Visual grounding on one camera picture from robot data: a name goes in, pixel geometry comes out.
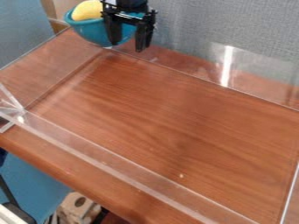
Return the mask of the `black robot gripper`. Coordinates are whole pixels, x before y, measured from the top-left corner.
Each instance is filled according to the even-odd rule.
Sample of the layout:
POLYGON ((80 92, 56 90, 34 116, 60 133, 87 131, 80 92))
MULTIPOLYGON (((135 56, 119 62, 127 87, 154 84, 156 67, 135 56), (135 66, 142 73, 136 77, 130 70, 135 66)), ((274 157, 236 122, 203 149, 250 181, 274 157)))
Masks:
POLYGON ((150 7, 148 0, 100 0, 100 2, 107 37, 114 46, 123 38, 122 22, 132 25, 140 22, 135 31, 135 51, 140 53, 151 45, 156 10, 150 7))

